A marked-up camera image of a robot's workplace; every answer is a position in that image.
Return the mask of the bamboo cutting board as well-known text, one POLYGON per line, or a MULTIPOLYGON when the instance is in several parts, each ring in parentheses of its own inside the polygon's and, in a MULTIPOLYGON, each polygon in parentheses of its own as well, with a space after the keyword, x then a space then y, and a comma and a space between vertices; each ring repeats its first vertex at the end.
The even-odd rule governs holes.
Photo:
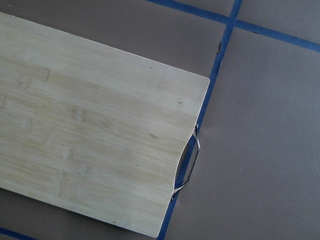
POLYGON ((0 15, 0 186, 160 233, 207 77, 0 15))

